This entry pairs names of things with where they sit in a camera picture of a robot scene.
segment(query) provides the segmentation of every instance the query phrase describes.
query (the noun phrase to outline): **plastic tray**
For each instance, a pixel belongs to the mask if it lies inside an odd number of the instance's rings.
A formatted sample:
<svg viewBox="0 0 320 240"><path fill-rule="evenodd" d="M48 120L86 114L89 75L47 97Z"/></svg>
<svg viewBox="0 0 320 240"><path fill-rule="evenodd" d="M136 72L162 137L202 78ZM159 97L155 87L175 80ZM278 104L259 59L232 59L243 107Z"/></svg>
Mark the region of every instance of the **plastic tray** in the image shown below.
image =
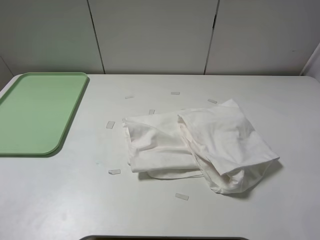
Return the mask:
<svg viewBox="0 0 320 240"><path fill-rule="evenodd" d="M26 73L0 99L0 156L47 155L61 143L85 73Z"/></svg>

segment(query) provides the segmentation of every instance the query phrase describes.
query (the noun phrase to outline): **cloth fold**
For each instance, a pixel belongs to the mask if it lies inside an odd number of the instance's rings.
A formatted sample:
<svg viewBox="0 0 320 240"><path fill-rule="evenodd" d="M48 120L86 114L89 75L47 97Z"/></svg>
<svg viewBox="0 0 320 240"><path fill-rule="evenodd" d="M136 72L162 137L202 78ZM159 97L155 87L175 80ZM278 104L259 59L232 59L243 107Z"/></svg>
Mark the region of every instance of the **cloth fold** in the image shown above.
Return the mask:
<svg viewBox="0 0 320 240"><path fill-rule="evenodd" d="M204 176L220 194L245 191L279 159L232 99L211 108L126 117L123 127L133 173Z"/></svg>

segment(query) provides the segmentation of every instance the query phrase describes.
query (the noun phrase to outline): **small plastic piece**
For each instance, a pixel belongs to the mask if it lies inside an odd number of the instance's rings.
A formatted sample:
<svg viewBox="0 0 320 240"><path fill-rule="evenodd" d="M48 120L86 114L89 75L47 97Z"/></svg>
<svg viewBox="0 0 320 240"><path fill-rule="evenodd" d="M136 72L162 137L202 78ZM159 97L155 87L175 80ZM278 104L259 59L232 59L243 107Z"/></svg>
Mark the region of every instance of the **small plastic piece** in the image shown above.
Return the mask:
<svg viewBox="0 0 320 240"><path fill-rule="evenodd" d="M216 103L217 103L217 101L212 100L212 99L208 99L208 102L210 102L210 103L214 103L214 104L216 104Z"/></svg>
<svg viewBox="0 0 320 240"><path fill-rule="evenodd" d="M109 170L109 174L111 174L111 175L116 175L116 174L120 174L120 173L121 173L120 169Z"/></svg>
<svg viewBox="0 0 320 240"><path fill-rule="evenodd" d="M183 194L180 194L180 193L176 193L175 197L178 198L178 199L186 200L186 201L188 201L188 199L189 199L189 196L183 195Z"/></svg>
<svg viewBox="0 0 320 240"><path fill-rule="evenodd" d="M108 121L107 125L106 125L106 128L107 129L113 129L114 128L114 125L115 125L115 122L114 121Z"/></svg>

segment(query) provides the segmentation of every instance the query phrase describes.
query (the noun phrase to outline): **white table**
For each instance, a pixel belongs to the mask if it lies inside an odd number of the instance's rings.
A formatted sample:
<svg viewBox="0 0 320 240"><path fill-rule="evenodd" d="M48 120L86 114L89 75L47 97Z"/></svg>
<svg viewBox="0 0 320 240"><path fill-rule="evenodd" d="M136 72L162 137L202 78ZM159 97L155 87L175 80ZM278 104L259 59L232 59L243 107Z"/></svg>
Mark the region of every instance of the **white table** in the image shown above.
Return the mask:
<svg viewBox="0 0 320 240"><path fill-rule="evenodd" d="M89 75L62 150L0 158L0 239L89 235L320 236L320 83L304 76ZM1 91L0 96L17 79ZM234 98L280 156L249 193L216 194L203 178L156 180L127 165L122 117L210 107ZM106 129L115 121L113 129ZM110 175L108 170L121 169ZM185 201L176 193L189 196Z"/></svg>

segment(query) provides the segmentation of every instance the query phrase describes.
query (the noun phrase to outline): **white cabinet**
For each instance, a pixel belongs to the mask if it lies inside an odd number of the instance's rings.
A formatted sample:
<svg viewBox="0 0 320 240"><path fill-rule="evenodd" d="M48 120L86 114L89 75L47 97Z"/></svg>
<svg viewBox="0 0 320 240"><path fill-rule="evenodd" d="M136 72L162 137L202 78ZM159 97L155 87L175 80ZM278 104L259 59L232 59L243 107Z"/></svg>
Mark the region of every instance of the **white cabinet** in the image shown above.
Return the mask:
<svg viewBox="0 0 320 240"><path fill-rule="evenodd" d="M7 68L5 62L0 56L0 91L13 78L10 70Z"/></svg>
<svg viewBox="0 0 320 240"><path fill-rule="evenodd" d="M107 74L203 74L217 0L89 0Z"/></svg>
<svg viewBox="0 0 320 240"><path fill-rule="evenodd" d="M103 74L86 0L1 0L0 54L14 75Z"/></svg>
<svg viewBox="0 0 320 240"><path fill-rule="evenodd" d="M319 0L221 0L206 74L299 75L320 42Z"/></svg>

